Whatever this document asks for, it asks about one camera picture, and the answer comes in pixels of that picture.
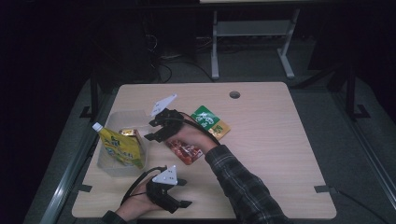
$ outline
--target clear plastic container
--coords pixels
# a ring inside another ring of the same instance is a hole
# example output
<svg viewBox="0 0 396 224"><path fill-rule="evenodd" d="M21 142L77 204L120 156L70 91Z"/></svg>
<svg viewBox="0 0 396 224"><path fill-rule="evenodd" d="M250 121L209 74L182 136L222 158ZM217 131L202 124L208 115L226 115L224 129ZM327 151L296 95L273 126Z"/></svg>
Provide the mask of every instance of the clear plastic container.
<svg viewBox="0 0 396 224"><path fill-rule="evenodd" d="M108 155L103 145L99 148L98 167L115 177L141 175L145 171L149 159L148 150L150 141L144 135L154 132L153 128L149 125L150 120L151 117L147 116L144 110L125 110L110 114L106 124L106 128L114 132L122 129L136 129L139 131L143 141L143 150L141 153L142 161L144 161L143 169L138 169L135 166L125 166Z"/></svg>

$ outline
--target plaid shirt sleeve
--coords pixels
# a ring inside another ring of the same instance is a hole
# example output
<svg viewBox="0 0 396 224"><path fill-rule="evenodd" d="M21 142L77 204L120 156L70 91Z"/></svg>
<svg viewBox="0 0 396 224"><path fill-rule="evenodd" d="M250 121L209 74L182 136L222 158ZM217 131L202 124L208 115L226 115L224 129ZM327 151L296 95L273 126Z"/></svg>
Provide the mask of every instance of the plaid shirt sleeve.
<svg viewBox="0 0 396 224"><path fill-rule="evenodd" d="M252 174L226 146L205 155L240 223L292 223L271 197L262 180Z"/></svg>

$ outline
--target wooden table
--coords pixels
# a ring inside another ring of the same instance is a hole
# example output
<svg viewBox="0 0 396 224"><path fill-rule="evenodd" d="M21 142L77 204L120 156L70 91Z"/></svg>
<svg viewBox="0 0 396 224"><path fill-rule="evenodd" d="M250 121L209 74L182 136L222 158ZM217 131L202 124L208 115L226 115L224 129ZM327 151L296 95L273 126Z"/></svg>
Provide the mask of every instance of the wooden table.
<svg viewBox="0 0 396 224"><path fill-rule="evenodd" d="M240 98L230 97L238 91ZM315 186L325 182L306 137L289 90L280 82L199 83L124 85L120 88L111 113L142 109L147 115L153 104L173 93L176 100L168 106L192 113L205 105L231 126L220 140L249 169L259 176L285 215L290 218L331 219L336 211L328 192L316 193ZM73 207L75 217L101 217L119 207L125 191L137 179L111 177L97 167L98 144L83 185ZM147 168L176 165L177 176L188 184L169 191L177 200L192 201L174 214L156 211L143 218L234 218L204 157L185 165L163 143L151 142Z"/></svg>

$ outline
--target yellow pouch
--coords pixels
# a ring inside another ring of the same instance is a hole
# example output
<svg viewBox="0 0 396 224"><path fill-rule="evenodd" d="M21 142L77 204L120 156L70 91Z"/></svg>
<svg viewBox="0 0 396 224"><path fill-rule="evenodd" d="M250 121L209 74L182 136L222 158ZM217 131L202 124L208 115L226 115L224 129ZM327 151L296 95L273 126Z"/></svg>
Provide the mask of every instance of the yellow pouch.
<svg viewBox="0 0 396 224"><path fill-rule="evenodd" d="M113 132L95 123L92 126L99 134L107 153L127 166L135 165L142 169L144 164L141 160L141 143L132 137Z"/></svg>

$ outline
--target red snack package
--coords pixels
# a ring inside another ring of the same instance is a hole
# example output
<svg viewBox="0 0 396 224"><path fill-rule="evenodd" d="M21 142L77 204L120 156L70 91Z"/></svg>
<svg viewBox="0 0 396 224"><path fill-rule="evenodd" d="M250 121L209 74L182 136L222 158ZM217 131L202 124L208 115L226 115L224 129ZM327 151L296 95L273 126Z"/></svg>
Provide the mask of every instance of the red snack package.
<svg viewBox="0 0 396 224"><path fill-rule="evenodd" d="M184 142L174 140L166 142L166 145L186 164L191 165L194 161L198 160L204 153L200 148L187 145Z"/></svg>

